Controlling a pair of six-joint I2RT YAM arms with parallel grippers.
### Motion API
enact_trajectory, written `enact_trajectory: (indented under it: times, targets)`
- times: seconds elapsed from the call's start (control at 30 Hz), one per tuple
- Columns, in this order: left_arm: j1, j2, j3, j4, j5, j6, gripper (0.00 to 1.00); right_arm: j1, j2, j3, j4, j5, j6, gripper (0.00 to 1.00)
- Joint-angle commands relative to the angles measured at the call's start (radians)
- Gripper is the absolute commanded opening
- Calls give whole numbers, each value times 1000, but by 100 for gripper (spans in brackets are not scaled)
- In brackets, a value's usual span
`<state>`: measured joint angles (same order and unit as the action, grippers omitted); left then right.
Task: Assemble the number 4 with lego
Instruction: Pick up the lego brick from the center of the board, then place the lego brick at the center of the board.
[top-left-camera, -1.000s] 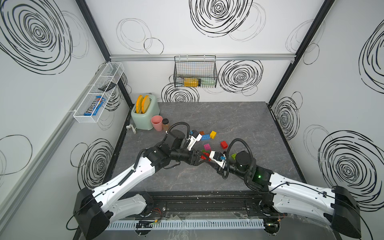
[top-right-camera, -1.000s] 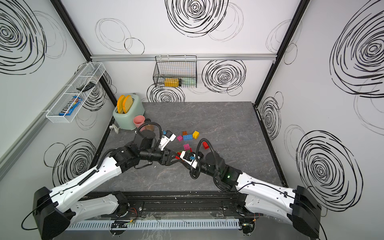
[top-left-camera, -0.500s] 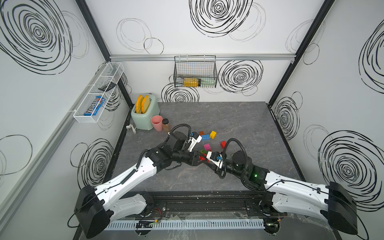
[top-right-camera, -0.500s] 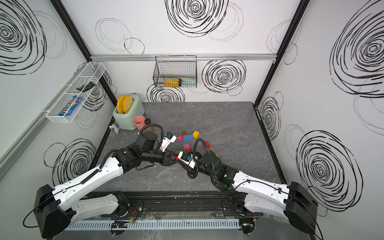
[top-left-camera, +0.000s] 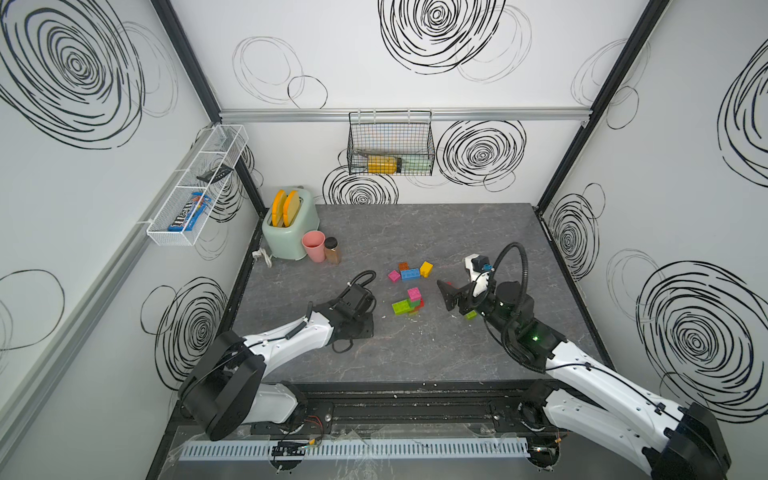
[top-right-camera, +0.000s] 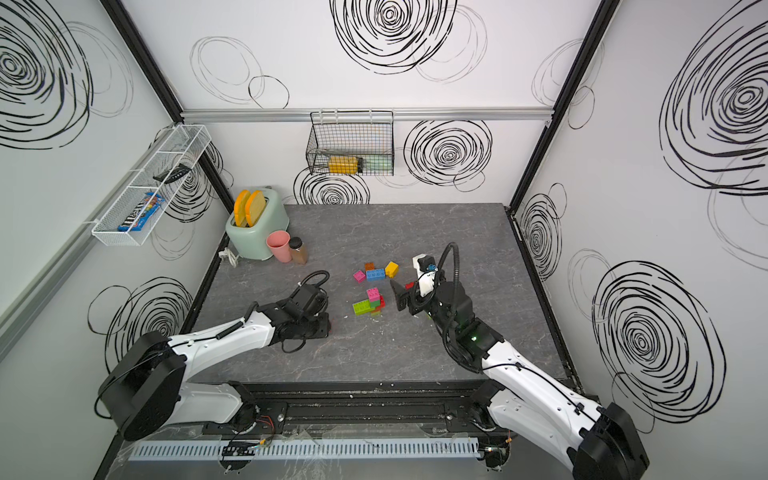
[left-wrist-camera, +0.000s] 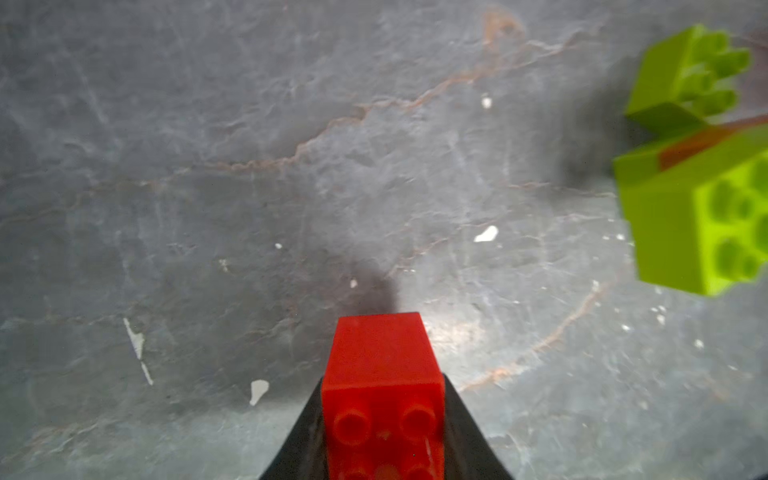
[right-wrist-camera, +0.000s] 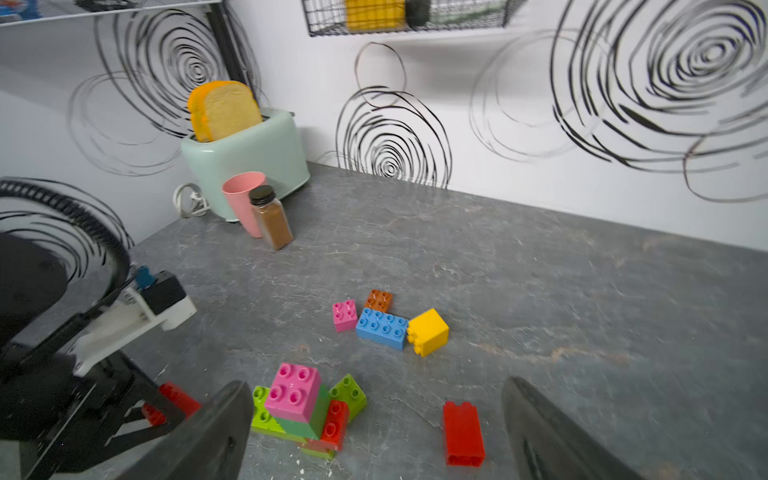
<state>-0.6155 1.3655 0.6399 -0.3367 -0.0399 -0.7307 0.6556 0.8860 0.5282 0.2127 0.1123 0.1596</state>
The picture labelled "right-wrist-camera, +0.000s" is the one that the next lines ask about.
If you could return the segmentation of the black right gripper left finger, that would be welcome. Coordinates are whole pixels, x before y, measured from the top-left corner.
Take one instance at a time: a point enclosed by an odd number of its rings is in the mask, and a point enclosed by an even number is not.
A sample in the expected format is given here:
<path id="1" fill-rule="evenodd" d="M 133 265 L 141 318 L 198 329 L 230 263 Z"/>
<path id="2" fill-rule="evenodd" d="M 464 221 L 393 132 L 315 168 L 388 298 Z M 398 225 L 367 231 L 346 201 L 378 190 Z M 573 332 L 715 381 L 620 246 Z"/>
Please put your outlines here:
<path id="1" fill-rule="evenodd" d="M 122 479 L 236 479 L 253 417 L 251 390 L 232 381 L 147 455 Z"/>

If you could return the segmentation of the dark green lego brick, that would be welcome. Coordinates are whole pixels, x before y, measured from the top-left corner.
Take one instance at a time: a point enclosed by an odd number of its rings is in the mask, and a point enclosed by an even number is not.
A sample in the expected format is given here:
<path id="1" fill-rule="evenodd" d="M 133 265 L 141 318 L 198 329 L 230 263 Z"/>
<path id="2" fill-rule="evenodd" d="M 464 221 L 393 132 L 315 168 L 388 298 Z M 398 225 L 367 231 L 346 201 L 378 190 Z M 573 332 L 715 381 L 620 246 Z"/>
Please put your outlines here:
<path id="1" fill-rule="evenodd" d="M 323 433 L 330 402 L 331 396 L 327 387 L 325 385 L 320 385 L 317 399 L 308 422 L 299 422 L 280 417 L 277 417 L 276 420 L 287 434 L 310 440 L 319 440 Z"/>

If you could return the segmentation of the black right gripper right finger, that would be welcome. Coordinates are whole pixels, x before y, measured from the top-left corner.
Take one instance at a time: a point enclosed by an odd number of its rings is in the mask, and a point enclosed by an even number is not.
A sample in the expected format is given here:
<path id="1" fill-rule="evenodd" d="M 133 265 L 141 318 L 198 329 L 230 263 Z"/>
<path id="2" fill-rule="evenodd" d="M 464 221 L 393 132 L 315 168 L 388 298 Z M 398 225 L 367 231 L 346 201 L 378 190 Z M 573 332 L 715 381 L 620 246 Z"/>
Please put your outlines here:
<path id="1" fill-rule="evenodd" d="M 508 378 L 502 407 L 522 479 L 639 479 L 533 384 Z"/>

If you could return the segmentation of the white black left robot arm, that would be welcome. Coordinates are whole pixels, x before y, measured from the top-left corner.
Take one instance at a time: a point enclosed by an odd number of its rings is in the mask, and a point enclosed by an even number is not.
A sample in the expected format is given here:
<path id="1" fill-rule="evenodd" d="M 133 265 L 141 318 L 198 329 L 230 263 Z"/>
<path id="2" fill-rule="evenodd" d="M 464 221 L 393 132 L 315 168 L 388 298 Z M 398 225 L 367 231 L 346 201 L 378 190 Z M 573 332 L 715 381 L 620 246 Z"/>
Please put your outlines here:
<path id="1" fill-rule="evenodd" d="M 79 473 L 170 433 L 199 403 L 157 385 L 121 349 L 155 327 L 171 330 L 196 308 L 175 275 L 140 267 L 94 320 L 72 319 L 35 347 L 14 338 L 67 290 L 53 254 L 1 236 L 1 437 L 19 445 L 20 476 Z"/>

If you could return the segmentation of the red small lego brick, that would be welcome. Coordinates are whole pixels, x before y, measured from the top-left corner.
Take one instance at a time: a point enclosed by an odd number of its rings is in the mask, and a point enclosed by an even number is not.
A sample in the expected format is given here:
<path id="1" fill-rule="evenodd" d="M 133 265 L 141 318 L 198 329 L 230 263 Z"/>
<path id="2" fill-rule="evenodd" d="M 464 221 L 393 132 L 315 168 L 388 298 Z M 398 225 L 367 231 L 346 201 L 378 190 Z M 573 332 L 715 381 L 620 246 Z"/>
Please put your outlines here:
<path id="1" fill-rule="evenodd" d="M 349 407 L 346 402 L 332 400 L 330 402 L 325 424 L 320 437 L 323 448 L 341 451 L 349 422 Z"/>

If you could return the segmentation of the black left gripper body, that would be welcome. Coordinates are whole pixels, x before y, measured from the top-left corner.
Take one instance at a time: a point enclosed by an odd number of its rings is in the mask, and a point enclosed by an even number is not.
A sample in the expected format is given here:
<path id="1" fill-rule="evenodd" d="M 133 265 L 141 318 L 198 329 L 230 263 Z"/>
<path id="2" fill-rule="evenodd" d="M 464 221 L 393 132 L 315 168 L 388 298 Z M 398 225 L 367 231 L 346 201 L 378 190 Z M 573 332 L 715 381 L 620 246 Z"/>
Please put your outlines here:
<path id="1" fill-rule="evenodd" d="M 125 354 L 88 374 L 55 354 L 36 364 L 24 350 L 1 353 L 1 437 L 19 444 L 20 476 L 80 473 L 170 433 L 183 411 Z"/>

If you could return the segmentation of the lime long lego brick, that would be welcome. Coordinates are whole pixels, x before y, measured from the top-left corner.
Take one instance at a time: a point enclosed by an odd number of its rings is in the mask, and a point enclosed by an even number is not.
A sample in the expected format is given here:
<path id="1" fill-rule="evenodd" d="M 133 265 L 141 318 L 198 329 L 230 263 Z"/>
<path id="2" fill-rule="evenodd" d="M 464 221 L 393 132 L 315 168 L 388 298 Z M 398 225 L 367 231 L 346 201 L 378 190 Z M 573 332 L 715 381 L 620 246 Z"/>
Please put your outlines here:
<path id="1" fill-rule="evenodd" d="M 278 423 L 278 421 L 269 413 L 265 407 L 265 401 L 269 394 L 269 388 L 256 386 L 253 391 L 254 412 L 251 421 L 251 430 L 253 432 L 279 438 L 282 440 L 293 441 L 299 445 L 304 444 L 302 437 L 287 433 Z"/>

